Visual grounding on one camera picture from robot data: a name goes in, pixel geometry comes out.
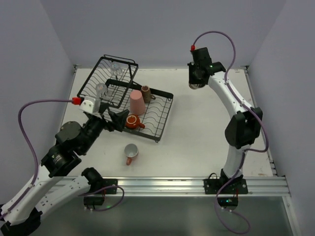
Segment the red orange mug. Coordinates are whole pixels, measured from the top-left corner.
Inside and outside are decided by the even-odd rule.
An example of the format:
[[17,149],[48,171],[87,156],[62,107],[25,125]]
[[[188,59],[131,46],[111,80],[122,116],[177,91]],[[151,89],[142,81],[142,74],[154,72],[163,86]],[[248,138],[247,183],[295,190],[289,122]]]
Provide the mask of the red orange mug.
[[141,123],[140,118],[138,115],[131,114],[126,118],[125,127],[131,130],[136,128],[145,128],[145,125]]

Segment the white and brown cup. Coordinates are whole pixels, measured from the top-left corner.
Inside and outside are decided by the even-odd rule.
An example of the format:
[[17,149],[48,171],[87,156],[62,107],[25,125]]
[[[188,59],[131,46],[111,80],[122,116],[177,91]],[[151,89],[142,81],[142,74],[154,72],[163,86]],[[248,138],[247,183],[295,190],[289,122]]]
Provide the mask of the white and brown cup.
[[196,89],[201,89],[205,86],[205,84],[191,84],[189,83],[189,87],[193,90],[196,90]]

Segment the pink mug white inside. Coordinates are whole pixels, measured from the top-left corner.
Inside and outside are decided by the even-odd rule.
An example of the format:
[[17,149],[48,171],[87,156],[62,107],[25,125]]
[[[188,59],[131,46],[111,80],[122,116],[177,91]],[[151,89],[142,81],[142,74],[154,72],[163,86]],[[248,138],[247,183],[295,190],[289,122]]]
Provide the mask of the pink mug white inside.
[[128,144],[125,146],[124,154],[126,156],[126,164],[129,166],[133,159],[139,154],[139,149],[135,144]]

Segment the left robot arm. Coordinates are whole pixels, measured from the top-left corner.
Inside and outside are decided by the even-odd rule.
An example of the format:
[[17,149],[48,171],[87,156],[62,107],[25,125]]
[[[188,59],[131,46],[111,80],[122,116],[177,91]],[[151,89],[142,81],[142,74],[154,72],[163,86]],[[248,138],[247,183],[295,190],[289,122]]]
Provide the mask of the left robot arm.
[[103,130],[123,130],[129,110],[108,114],[111,121],[87,114],[88,120],[83,125],[69,121],[61,127],[55,135],[56,144],[36,163],[33,177],[13,199],[0,206],[3,235],[28,236],[38,229],[45,216],[74,197],[104,194],[107,189],[119,188],[118,185],[106,186],[101,174],[89,167],[69,184],[50,192],[81,163],[80,156],[87,154]]

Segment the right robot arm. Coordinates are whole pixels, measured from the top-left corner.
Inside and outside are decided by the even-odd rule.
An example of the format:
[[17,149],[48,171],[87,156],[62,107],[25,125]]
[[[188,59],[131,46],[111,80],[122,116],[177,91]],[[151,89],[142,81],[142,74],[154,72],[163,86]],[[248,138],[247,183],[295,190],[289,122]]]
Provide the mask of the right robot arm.
[[196,49],[191,46],[192,62],[189,67],[189,87],[200,89],[209,86],[225,106],[230,121],[224,131],[229,144],[227,160],[221,170],[220,181],[224,184],[230,179],[240,178],[246,154],[260,134],[263,112],[254,108],[236,90],[227,77],[221,62],[212,62],[206,47]]

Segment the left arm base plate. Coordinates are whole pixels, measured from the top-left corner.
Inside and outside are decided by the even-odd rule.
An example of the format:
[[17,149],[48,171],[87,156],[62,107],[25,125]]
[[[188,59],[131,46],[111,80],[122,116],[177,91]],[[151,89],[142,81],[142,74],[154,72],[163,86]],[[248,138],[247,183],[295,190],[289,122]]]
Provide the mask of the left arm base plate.
[[104,188],[100,194],[101,195],[106,195],[106,194],[116,194],[117,193],[117,188],[116,186],[118,185],[118,180],[116,178],[104,178],[102,180],[101,188]]

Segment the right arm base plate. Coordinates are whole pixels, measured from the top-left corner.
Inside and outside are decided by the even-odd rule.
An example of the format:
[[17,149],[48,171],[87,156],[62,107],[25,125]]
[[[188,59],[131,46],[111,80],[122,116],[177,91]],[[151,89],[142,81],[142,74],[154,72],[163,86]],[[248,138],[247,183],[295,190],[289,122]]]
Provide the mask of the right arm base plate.
[[[217,178],[203,179],[205,194],[217,194],[223,184]],[[245,179],[233,180],[219,194],[248,194],[247,182]]]

